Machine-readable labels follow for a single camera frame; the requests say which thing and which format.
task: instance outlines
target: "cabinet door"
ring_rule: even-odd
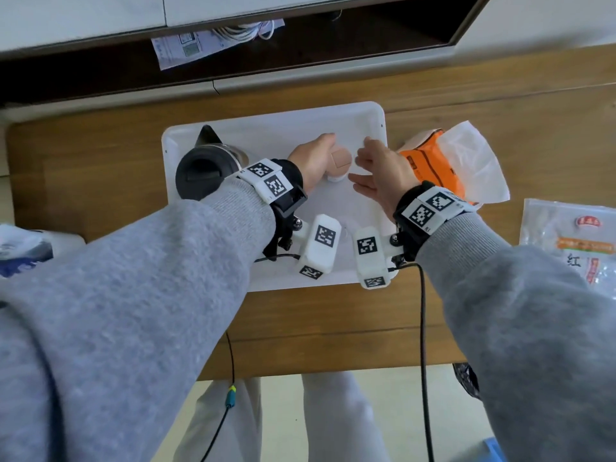
[[[163,0],[0,0],[0,52],[164,25]]]
[[[328,0],[165,0],[168,26],[260,13]]]

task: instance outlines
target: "person's right hand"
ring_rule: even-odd
[[[349,174],[353,189],[378,202],[393,220],[398,202],[412,187],[420,184],[408,161],[377,140],[367,137],[357,151],[355,163],[372,175]]]

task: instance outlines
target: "white tray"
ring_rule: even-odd
[[[211,125],[225,144],[244,149],[259,158],[284,159],[297,145],[327,132],[335,132],[338,143],[348,148],[354,158],[366,136],[387,144],[385,114],[375,102],[172,126],[165,130],[162,138],[169,202],[179,199],[175,189],[175,169],[181,158],[194,147],[204,124]],[[350,171],[367,173],[354,163]],[[369,225],[378,227],[384,235],[395,231],[381,208],[355,193],[347,178],[338,183],[323,179],[296,213],[297,217],[308,223],[317,214],[335,217],[343,226],[333,271],[313,280],[295,272],[297,262],[292,258],[263,261],[252,266],[249,291],[358,282],[351,245],[352,233]],[[293,246],[290,252],[297,252],[298,248]]]

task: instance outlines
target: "cable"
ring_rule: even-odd
[[[218,434],[220,433],[220,428],[222,428],[222,424],[225,423],[225,418],[227,418],[227,413],[229,413],[229,409],[235,405],[235,386],[234,386],[235,384],[235,360],[233,358],[233,348],[231,347],[231,339],[229,339],[229,332],[225,331],[225,335],[227,336],[227,344],[229,345],[229,354],[231,355],[231,387],[229,388],[227,392],[227,400],[225,401],[225,407],[226,407],[225,413],[224,415],[222,415],[222,419],[220,420],[220,423],[218,424],[218,428],[216,428],[216,432],[214,433],[212,442],[210,443],[208,450],[205,451],[205,455],[201,459],[201,462],[205,460],[205,458],[208,456],[208,454],[212,450],[212,447],[214,446],[214,442],[216,441],[216,438],[218,437]],[[233,399],[232,399],[232,402],[230,402],[231,400],[230,395],[232,392],[233,392]]]
[[[292,257],[292,258],[299,260],[301,256],[298,254],[292,254],[290,252],[283,252],[283,253],[277,254],[276,256],[260,257],[257,260],[255,260],[255,262],[267,261],[268,259],[272,260],[272,259],[276,259],[277,257]]]
[[[426,433],[426,449],[428,462],[434,462],[434,449],[432,447],[432,429],[430,427],[430,410],[427,401],[427,375],[426,375],[426,278],[422,267],[409,262],[400,267],[391,267],[388,270],[395,271],[405,267],[414,266],[420,270],[421,305],[420,305],[420,370],[421,370],[421,402],[424,413],[424,430]]]
[[[260,34],[259,32],[269,24],[269,30]],[[232,40],[239,43],[250,42],[257,37],[269,40],[273,36],[273,21],[251,22],[250,24],[240,24],[239,26],[228,26],[225,28],[214,28],[212,32],[224,40]]]

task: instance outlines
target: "black lid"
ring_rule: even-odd
[[[226,150],[215,145],[195,147],[177,166],[175,187],[181,199],[200,201],[238,170],[239,165]]]

